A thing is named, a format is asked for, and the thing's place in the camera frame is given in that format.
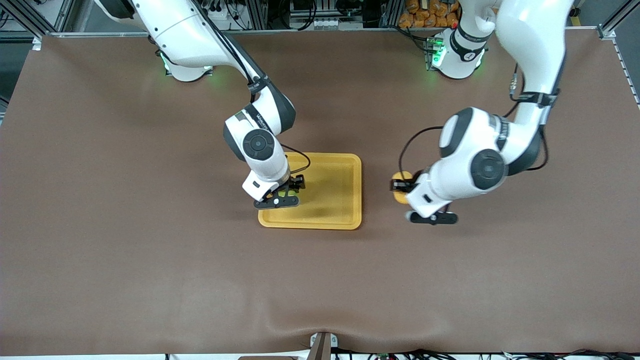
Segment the yellow tray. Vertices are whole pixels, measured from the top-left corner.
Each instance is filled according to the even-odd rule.
[[[292,169],[307,164],[295,152],[287,152]],[[265,227],[290,229],[354,230],[362,221],[362,162],[354,154],[307,152],[311,166],[301,174],[306,188],[300,190],[295,208],[258,211]]]

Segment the robotic arm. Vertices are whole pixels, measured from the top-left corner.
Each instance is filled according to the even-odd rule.
[[[297,197],[289,196],[288,191],[285,197],[278,195],[280,187],[303,188],[304,180],[301,176],[291,177],[287,158],[276,139],[276,135],[293,126],[296,110],[251,56],[191,0],[95,2],[113,20],[147,31],[168,70],[180,81],[197,80],[218,65],[235,67],[243,74],[252,101],[227,119],[223,128],[231,150],[251,168],[243,188],[255,199],[257,208],[297,206]]]
[[[486,194],[507,176],[529,168],[538,156],[541,130],[559,93],[564,23],[573,1],[477,0],[476,4],[483,5],[480,7],[473,7],[473,3],[461,0],[466,6],[463,11],[474,9],[476,21],[486,28],[495,26],[503,48],[522,69],[525,88],[516,98],[513,122],[466,108],[445,123],[440,160],[401,186],[414,210],[407,214],[411,222],[441,224],[440,218],[446,218],[447,213],[440,209],[453,200]],[[491,17],[482,14],[491,11],[491,6],[499,6],[499,12],[495,24],[487,25]],[[458,29],[464,31],[466,23],[461,21]]]

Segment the gray floor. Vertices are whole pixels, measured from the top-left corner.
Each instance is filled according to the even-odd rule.
[[[583,26],[596,26],[604,22],[624,0],[586,0],[581,6],[579,16]],[[140,29],[116,23],[109,19],[95,6],[92,0],[82,1],[83,20],[76,21],[73,28],[84,32],[138,32]],[[640,7],[635,10],[616,29],[616,41],[620,47],[631,80],[640,85],[640,39],[637,31],[640,29]],[[2,44],[0,32],[0,95],[10,98],[18,80],[24,59],[31,44]]]

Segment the brown tabletop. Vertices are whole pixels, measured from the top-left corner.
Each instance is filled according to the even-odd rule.
[[[361,157],[356,231],[259,225],[222,139],[238,71],[179,83],[145,38],[45,38],[0,131],[0,354],[296,350],[323,330],[368,352],[639,350],[640,112],[613,44],[566,35],[548,166],[437,227],[404,219],[389,177],[417,130],[511,107],[495,39],[453,81],[397,33],[238,36],[298,111],[283,143]]]

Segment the yellow round object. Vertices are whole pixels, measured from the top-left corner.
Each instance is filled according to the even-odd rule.
[[[404,179],[405,180],[410,180],[413,179],[413,175],[411,175],[411,173],[409,171],[403,171],[402,172],[404,175]],[[397,179],[397,180],[402,180],[402,176],[400,176],[400,171],[396,172],[391,179]],[[409,204],[409,202],[406,200],[406,194],[403,192],[393,192],[394,193],[394,199],[396,201],[398,201],[400,204],[404,204],[407,205]]]

